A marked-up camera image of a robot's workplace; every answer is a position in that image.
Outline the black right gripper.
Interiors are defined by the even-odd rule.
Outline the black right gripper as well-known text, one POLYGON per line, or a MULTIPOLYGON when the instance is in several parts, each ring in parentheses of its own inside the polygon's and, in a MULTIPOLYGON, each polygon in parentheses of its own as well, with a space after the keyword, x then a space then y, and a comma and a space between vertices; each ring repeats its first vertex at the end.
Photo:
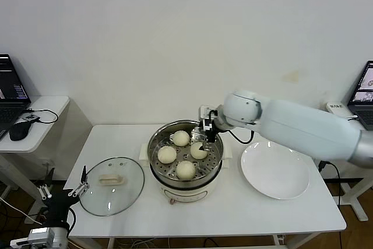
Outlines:
POLYGON ((215 143, 216 141, 216 135, 217 135, 217 129, 214 123, 212 122, 204 122, 203 123, 203 131, 205 135, 205 141, 198 142, 196 144, 196 147, 198 150, 201 151, 209 151, 210 150, 210 144, 215 143))

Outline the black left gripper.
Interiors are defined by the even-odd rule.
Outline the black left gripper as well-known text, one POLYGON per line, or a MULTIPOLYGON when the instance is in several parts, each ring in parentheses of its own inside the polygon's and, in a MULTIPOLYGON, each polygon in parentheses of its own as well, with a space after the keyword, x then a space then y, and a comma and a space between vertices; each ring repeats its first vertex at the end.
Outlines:
POLYGON ((38 191, 41 195, 44 205, 48 208, 46 219, 43 227, 60 227, 69 229, 70 225, 67 222, 69 208, 79 202, 79 197, 82 196, 88 189, 86 166, 83 166, 80 183, 70 193, 61 192, 58 194, 50 193, 50 186, 54 175, 52 168, 46 175, 43 183, 38 186, 38 191))

